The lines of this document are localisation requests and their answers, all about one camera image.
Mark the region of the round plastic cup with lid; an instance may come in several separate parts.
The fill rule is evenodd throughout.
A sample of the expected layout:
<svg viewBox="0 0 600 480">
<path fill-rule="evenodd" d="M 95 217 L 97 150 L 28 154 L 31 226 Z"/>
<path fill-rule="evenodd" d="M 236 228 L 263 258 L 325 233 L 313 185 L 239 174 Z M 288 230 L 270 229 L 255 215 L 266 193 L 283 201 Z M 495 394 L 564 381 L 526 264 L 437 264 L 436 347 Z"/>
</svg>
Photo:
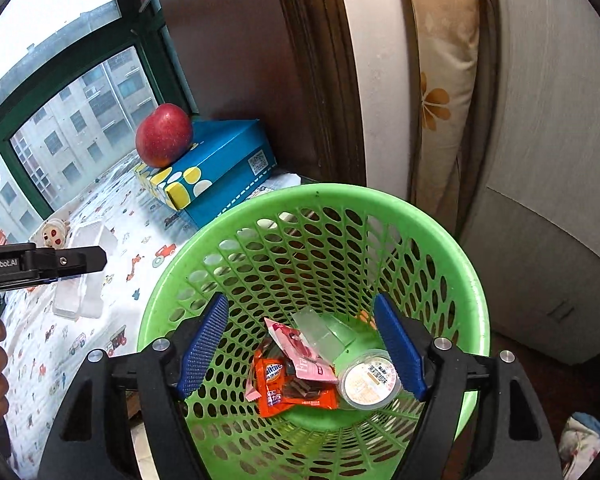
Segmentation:
<svg viewBox="0 0 600 480">
<path fill-rule="evenodd" d="M 376 411 L 388 406 L 402 391 L 396 368 L 386 350 L 361 354 L 338 375 L 338 392 L 350 408 Z"/>
</svg>

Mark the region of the orange Ovaltine snack wrapper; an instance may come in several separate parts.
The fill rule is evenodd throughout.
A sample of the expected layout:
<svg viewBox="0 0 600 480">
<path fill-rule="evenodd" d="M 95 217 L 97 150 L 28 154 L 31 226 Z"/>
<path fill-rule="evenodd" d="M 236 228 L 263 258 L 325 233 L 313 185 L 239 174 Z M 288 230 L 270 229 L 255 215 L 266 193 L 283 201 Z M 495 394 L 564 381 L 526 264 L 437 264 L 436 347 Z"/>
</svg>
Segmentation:
<svg viewBox="0 0 600 480">
<path fill-rule="evenodd" d="M 268 338 L 254 352 L 250 380 L 249 393 L 245 396 L 258 404 L 263 418 L 277 416 L 296 406 L 321 410 L 338 408 L 336 386 L 299 378 L 291 360 Z"/>
</svg>

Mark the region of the pink wafer wrapper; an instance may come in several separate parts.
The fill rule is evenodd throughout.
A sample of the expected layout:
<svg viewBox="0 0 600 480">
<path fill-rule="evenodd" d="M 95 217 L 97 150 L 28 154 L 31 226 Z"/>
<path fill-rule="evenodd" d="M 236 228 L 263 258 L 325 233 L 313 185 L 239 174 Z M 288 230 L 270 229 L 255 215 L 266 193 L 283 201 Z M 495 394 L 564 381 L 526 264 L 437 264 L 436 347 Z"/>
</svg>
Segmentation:
<svg viewBox="0 0 600 480">
<path fill-rule="evenodd" d="M 271 339 L 273 344 L 279 348 L 288 359 L 291 360 L 296 375 L 312 382 L 326 382 L 326 384 L 338 385 L 338 378 L 329 362 L 324 361 L 304 340 L 302 333 L 283 323 L 265 318 L 265 327 L 268 331 L 266 338 Z M 246 381 L 245 394 L 249 393 L 251 386 L 250 372 Z"/>
</svg>

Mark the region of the clear plastic tray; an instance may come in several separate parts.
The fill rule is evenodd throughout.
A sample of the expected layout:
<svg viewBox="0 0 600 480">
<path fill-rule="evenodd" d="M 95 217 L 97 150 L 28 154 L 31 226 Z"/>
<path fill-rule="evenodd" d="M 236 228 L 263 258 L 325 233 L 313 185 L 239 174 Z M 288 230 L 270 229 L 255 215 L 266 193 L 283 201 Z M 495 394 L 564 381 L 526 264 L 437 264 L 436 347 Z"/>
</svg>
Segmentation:
<svg viewBox="0 0 600 480">
<path fill-rule="evenodd" d="M 329 313 L 303 308 L 292 315 L 309 346 L 325 361 L 334 364 L 355 340 L 355 332 Z"/>
</svg>

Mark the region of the green plastic trash basket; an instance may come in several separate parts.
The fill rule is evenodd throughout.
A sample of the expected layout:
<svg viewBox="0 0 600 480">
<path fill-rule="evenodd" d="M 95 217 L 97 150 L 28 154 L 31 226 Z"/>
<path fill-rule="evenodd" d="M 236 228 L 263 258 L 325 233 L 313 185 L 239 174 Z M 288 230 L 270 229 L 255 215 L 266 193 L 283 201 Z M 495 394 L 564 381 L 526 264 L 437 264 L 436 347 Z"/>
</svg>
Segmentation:
<svg viewBox="0 0 600 480">
<path fill-rule="evenodd" d="M 221 214 L 164 270 L 138 342 L 170 334 L 217 292 L 230 314 L 186 417 L 213 479 L 388 479 L 422 412 L 404 392 L 376 411 L 297 406 L 262 417 L 245 390 L 268 321 L 292 325 L 308 308 L 343 322 L 346 366 L 380 346 L 373 301 L 384 292 L 431 335 L 490 349 L 486 298 L 462 248 L 419 209 L 370 188 L 300 185 Z"/>
</svg>

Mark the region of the cream strawberry plush toy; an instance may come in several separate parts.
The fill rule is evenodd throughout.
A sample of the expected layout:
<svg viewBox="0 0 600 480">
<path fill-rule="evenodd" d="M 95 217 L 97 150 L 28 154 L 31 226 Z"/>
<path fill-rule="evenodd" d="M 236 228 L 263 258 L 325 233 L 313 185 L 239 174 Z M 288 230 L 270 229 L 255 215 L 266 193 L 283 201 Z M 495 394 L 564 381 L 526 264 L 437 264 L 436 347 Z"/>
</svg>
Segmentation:
<svg viewBox="0 0 600 480">
<path fill-rule="evenodd" d="M 54 249 L 64 249 L 69 237 L 70 224 L 61 218 L 50 218 L 42 226 L 42 246 Z"/>
</svg>

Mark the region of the cartoon print bed sheet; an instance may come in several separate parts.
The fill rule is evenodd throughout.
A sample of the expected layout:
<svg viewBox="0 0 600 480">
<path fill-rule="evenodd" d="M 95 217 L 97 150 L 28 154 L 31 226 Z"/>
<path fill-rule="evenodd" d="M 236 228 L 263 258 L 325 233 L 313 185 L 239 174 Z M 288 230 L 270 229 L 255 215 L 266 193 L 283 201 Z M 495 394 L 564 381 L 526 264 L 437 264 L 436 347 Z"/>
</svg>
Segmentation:
<svg viewBox="0 0 600 480">
<path fill-rule="evenodd" d="M 87 353 L 102 349 L 123 356 L 136 351 L 152 291 L 196 233 L 184 212 L 170 209 L 142 188 L 133 172 L 137 162 L 137 155 L 123 157 L 53 215 L 61 228 L 69 225 L 68 246 L 102 243 L 105 270 L 6 292 L 1 319 L 7 332 L 3 347 L 10 387 L 8 463 L 21 479 L 36 479 L 54 418 Z M 158 336 L 149 335 L 149 342 L 198 313 L 213 294 L 214 281 L 206 274 L 196 274 L 193 285 L 187 280 L 176 280 L 182 285 L 176 288 L 180 299 L 168 301 L 166 328 L 158 328 Z M 194 424 L 198 451 L 204 455 L 207 441 L 202 437 L 208 437 L 211 454 L 204 460 L 212 479 L 248 478 L 244 472 L 230 472 L 230 466 L 239 466 L 239 456 L 230 456 L 240 446 L 221 444 L 219 430 L 233 429 L 232 422 L 228 426 L 211 425 L 205 432 Z"/>
</svg>

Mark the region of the blue yellow dotted box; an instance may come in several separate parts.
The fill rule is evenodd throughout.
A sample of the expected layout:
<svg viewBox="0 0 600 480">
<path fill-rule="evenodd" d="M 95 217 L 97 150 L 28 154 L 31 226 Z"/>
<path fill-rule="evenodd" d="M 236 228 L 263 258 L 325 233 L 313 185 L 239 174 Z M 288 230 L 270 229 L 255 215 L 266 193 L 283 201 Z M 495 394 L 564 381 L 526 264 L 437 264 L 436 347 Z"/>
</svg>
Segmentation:
<svg viewBox="0 0 600 480">
<path fill-rule="evenodd" d="M 149 195 L 186 214 L 203 228 L 242 203 L 277 166 L 257 120 L 203 120 L 193 123 L 193 147 L 164 169 L 143 162 L 134 174 Z"/>
</svg>

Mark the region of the red apple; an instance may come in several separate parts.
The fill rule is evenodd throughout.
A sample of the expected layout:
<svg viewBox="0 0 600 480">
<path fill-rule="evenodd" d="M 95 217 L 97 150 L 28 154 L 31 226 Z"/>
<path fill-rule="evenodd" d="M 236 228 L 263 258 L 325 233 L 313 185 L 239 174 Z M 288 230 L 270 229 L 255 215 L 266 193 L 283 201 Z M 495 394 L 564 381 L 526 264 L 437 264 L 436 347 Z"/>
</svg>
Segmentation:
<svg viewBox="0 0 600 480">
<path fill-rule="evenodd" d="M 135 147 L 149 167 L 170 166 L 192 146 L 193 123 L 175 104 L 159 105 L 138 126 Z"/>
</svg>

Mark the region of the floral curtain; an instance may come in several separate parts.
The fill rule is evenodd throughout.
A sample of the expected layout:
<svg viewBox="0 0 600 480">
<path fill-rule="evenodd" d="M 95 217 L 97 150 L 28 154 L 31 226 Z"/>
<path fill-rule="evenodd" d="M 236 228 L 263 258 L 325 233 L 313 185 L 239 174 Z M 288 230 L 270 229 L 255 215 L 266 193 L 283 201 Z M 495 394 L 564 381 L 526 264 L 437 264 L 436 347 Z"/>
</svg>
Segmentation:
<svg viewBox="0 0 600 480">
<path fill-rule="evenodd" d="M 458 227 L 462 144 L 478 66 L 479 0 L 411 0 L 420 84 L 412 199 L 451 234 Z"/>
</svg>

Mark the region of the green window frame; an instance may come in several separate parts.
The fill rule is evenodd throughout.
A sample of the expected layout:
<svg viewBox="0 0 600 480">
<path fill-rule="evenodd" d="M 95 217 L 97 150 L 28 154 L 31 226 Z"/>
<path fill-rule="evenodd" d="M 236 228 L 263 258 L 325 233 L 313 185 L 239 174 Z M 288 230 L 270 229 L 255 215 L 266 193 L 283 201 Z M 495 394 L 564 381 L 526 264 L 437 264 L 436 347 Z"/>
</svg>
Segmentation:
<svg viewBox="0 0 600 480">
<path fill-rule="evenodd" d="M 132 152 L 157 106 L 196 104 L 159 0 L 7 0 L 0 12 L 0 157 L 35 219 Z"/>
</svg>

